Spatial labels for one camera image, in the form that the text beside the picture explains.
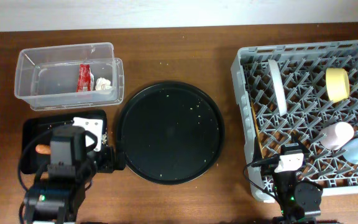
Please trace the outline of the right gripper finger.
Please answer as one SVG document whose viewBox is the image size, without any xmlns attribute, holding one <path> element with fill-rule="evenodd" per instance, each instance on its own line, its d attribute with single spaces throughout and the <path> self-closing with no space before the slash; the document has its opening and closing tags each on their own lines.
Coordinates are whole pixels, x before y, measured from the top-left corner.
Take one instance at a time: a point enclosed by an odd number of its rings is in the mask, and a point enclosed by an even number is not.
<svg viewBox="0 0 358 224">
<path fill-rule="evenodd" d="M 255 162 L 255 161 L 259 161 L 261 159 L 262 159 L 262 151 L 260 148 L 260 141 L 259 141 L 258 137 L 255 137 L 254 138 L 254 154 L 252 157 L 252 161 Z"/>
<path fill-rule="evenodd" d="M 309 149 L 300 141 L 300 135 L 296 133 L 292 133 L 292 142 L 296 144 L 296 146 L 302 150 L 303 153 L 309 153 Z"/>
</svg>

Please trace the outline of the pink cup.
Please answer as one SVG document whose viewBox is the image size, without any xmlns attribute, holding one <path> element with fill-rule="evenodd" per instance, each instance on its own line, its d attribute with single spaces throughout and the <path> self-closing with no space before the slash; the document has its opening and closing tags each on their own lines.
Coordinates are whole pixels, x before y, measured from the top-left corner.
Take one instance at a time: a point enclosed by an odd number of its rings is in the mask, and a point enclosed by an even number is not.
<svg viewBox="0 0 358 224">
<path fill-rule="evenodd" d="M 354 128 L 347 122 L 338 122 L 320 131 L 325 135 L 320 140 L 322 146 L 329 150 L 338 150 L 354 137 Z"/>
</svg>

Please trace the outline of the orange carrot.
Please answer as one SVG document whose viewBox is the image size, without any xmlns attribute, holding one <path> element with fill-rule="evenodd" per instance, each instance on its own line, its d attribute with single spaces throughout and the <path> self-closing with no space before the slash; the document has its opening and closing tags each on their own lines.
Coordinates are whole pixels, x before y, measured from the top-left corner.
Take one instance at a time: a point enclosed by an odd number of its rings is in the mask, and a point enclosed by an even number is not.
<svg viewBox="0 0 358 224">
<path fill-rule="evenodd" d="M 38 144 L 35 147 L 35 151 L 39 154 L 45 154 L 45 155 L 50 155 L 51 154 L 51 148 L 48 145 L 44 145 L 44 144 Z"/>
</svg>

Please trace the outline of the grey plate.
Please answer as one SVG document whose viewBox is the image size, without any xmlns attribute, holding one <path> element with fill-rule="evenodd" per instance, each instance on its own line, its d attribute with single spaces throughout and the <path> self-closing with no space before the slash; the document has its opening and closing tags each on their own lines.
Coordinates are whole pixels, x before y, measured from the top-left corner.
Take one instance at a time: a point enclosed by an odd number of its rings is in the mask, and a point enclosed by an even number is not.
<svg viewBox="0 0 358 224">
<path fill-rule="evenodd" d="M 273 81 L 273 88 L 277 101 L 278 112 L 280 116 L 284 116 L 287 113 L 287 102 L 285 98 L 280 69 L 278 67 L 278 63 L 275 60 L 269 59 L 268 65 Z"/>
</svg>

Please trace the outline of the white napkin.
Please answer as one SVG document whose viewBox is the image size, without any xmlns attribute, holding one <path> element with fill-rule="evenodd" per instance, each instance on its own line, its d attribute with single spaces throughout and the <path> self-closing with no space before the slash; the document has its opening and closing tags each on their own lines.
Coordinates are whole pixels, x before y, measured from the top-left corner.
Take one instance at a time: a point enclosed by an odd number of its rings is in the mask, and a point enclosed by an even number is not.
<svg viewBox="0 0 358 224">
<path fill-rule="evenodd" d="M 105 78 L 98 78 L 95 84 L 95 90 L 109 90 L 112 88 L 111 81 Z"/>
</svg>

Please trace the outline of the yellow bowl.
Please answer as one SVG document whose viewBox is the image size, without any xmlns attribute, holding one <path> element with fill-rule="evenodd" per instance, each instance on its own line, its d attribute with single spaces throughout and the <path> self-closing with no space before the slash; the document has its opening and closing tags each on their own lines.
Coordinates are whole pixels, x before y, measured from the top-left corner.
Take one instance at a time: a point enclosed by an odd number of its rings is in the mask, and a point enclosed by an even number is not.
<svg viewBox="0 0 358 224">
<path fill-rule="evenodd" d="M 347 99 L 350 95 L 348 73 L 343 68 L 328 68 L 326 89 L 329 99 L 334 103 Z"/>
</svg>

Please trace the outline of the red ketchup packet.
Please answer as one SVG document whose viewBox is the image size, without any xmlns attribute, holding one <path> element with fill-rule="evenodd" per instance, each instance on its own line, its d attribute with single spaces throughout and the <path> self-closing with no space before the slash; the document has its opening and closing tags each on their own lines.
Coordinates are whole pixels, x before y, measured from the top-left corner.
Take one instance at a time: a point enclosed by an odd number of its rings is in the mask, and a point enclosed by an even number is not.
<svg viewBox="0 0 358 224">
<path fill-rule="evenodd" d="M 91 74 L 90 65 L 80 64 L 76 92 L 92 91 L 94 77 Z"/>
</svg>

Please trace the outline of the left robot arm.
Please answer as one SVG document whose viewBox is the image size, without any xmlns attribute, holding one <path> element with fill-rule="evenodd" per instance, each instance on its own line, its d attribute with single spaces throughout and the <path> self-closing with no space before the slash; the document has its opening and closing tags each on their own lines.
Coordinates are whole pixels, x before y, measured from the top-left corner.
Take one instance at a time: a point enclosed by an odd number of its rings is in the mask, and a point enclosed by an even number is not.
<svg viewBox="0 0 358 224">
<path fill-rule="evenodd" d="M 76 223 L 79 208 L 98 173 L 124 170 L 125 153 L 113 147 L 91 151 L 79 166 L 46 162 L 19 207 L 20 223 Z"/>
</svg>

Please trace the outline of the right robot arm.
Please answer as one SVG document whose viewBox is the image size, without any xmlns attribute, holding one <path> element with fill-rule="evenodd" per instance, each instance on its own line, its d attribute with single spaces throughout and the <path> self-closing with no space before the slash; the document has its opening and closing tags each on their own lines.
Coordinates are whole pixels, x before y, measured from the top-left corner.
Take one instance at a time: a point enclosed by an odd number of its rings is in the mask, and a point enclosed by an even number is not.
<svg viewBox="0 0 358 224">
<path fill-rule="evenodd" d="M 298 135 L 291 133 L 290 143 L 280 148 L 280 153 L 251 163 L 273 178 L 273 192 L 268 194 L 280 206 L 281 216 L 273 223 L 316 223 L 321 215 L 320 204 L 323 188 L 308 180 L 299 180 L 297 172 L 305 166 L 309 151 Z"/>
</svg>

